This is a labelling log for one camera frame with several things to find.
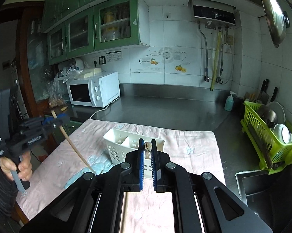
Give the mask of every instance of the person's hand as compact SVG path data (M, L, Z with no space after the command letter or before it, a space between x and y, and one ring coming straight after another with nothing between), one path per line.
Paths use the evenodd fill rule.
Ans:
M20 172L18 173L18 176L20 179L22 179L23 181L27 181L30 180L31 176L32 176L32 164L31 164L31 154L30 152L26 152L22 155L23 160L22 162L19 164L19 170ZM3 173L10 179L10 180L14 180L14 178L12 177L11 174L11 170L16 171L17 167L15 165L15 163L12 162L11 159L6 158L6 157L2 157L0 158L0 166L1 166L1 170L3 171Z

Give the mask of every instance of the person's arm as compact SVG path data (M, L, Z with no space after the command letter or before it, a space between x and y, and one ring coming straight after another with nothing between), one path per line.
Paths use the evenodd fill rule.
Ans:
M23 161L18 166L19 178L26 181L32 176L30 152L23 154ZM16 165L8 158L0 158L0 220L6 221L11 216L18 190L10 170L16 170Z

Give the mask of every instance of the sink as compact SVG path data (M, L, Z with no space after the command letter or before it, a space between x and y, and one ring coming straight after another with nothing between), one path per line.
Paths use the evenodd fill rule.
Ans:
M292 233L292 178L289 171L271 175L267 171L249 171L235 176L240 199L274 233Z

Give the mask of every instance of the green dish rack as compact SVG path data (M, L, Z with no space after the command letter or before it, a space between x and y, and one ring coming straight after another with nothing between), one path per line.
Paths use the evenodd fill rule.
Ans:
M257 115L255 111L261 106L261 104L244 102L244 105L245 114L244 119L241 120L241 124L243 126L242 132L245 131L247 133L260 158L259 168L261 170L268 170L269 174L281 172L287 165L292 164L292 143L281 143L267 126L267 124L260 118L260 116ZM266 149L268 150L268 154L273 163L273 167L270 169L267 167L263 153L260 151L253 136L249 132L249 123L253 126L259 139L265 144ZM287 121L285 125L289 129L289 132L292 133L292 125Z

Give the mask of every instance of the black sleeve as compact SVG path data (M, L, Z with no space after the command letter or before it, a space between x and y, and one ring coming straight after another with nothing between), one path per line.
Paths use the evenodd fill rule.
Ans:
M11 216L17 194L15 182L9 180L0 167L0 221L4 222Z

